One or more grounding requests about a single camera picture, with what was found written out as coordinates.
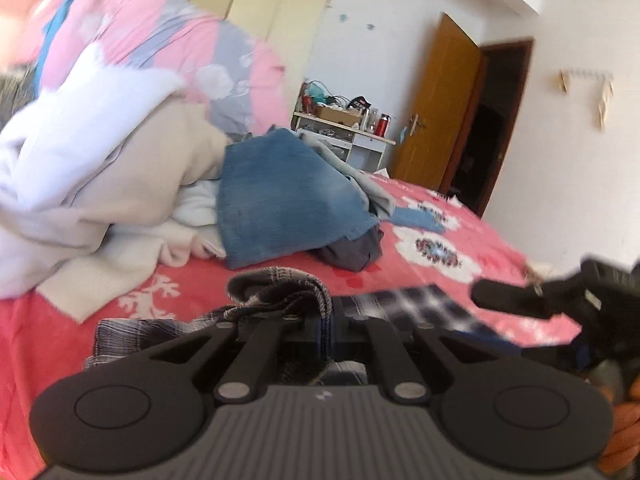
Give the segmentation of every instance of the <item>orange glove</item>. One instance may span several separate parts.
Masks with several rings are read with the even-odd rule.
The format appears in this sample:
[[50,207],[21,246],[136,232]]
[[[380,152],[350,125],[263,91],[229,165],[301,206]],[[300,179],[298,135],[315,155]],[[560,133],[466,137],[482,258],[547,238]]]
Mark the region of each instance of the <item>orange glove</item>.
[[[606,388],[602,392],[611,402],[613,394]],[[631,386],[629,397],[632,402],[613,408],[613,434],[598,461],[598,469],[607,476],[631,464],[640,453],[640,376]]]

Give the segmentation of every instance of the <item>bed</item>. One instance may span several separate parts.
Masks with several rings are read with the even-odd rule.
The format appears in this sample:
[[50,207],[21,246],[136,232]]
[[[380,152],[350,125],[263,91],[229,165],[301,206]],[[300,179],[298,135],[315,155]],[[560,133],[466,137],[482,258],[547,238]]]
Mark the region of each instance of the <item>bed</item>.
[[[443,235],[384,222],[383,256],[363,272],[335,269],[308,253],[263,266],[295,267],[320,278],[334,296],[434,283],[452,300],[505,338],[523,346],[571,339],[578,328],[563,317],[549,322],[479,310],[469,284],[479,277],[524,282],[525,258],[456,200],[417,186],[372,176],[398,203],[435,211]],[[81,325],[31,292],[0,301],[0,476],[33,478],[43,467],[28,430],[34,398],[56,380],[81,370],[92,353],[94,329],[106,317],[190,320],[228,303],[225,284],[235,275],[223,263],[192,259],[185,267],[159,266],[144,285],[105,306]]]

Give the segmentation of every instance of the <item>cardboard box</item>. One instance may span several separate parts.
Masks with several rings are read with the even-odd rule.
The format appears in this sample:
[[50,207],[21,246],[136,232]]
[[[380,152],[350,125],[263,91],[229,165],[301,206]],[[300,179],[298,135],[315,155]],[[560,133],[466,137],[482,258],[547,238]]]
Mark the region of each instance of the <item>cardboard box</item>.
[[360,122],[360,112],[357,110],[336,110],[326,106],[316,107],[316,117],[331,121],[332,123],[343,124],[351,127]]

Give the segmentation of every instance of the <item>checkered fabric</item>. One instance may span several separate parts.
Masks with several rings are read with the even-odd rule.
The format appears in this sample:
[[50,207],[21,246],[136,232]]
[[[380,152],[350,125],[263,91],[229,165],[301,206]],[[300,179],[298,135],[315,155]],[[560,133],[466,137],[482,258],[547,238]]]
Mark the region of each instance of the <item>checkered fabric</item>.
[[[410,332],[418,323],[434,328],[467,332],[484,339],[500,339],[497,333],[459,306],[437,285],[380,290],[358,296],[341,296],[346,316],[363,314],[386,319],[402,332]],[[367,384],[362,363],[333,363],[314,382],[321,386]]]
[[[324,285],[314,276],[294,269],[270,267],[239,274],[228,284],[229,297],[236,305],[226,306],[191,322],[172,319],[104,319],[95,332],[94,355],[85,362],[91,367],[133,354],[176,337],[202,330],[219,320],[236,321],[255,312],[303,314],[300,308],[315,305],[324,319],[323,342],[329,341],[329,316],[332,301]],[[437,285],[399,290],[380,290],[371,294],[341,296],[345,314],[364,314],[389,320],[398,330],[410,331],[416,323],[430,323],[436,328],[467,332],[482,338],[499,336],[447,296]],[[281,383],[298,384],[366,384],[363,364],[356,362],[320,362],[316,367],[289,366],[279,378]]]
[[289,267],[265,267],[234,276],[226,291],[234,304],[188,323],[173,319],[103,319],[95,329],[94,355],[84,362],[84,367],[115,361],[219,320],[237,322],[251,314],[276,311],[304,316],[309,308],[320,314],[321,354],[328,356],[332,299],[315,276]]
[[380,290],[371,294],[342,296],[340,300],[347,316],[363,314],[386,319],[402,332],[411,332],[417,323],[430,323],[435,328],[498,337],[437,285]]

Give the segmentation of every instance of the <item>doorway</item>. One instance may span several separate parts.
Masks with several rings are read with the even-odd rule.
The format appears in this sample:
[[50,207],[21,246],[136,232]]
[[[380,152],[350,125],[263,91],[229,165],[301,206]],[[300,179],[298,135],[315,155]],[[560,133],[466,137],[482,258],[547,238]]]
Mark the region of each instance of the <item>doorway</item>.
[[482,63],[439,187],[482,216],[511,140],[533,39],[482,46]]

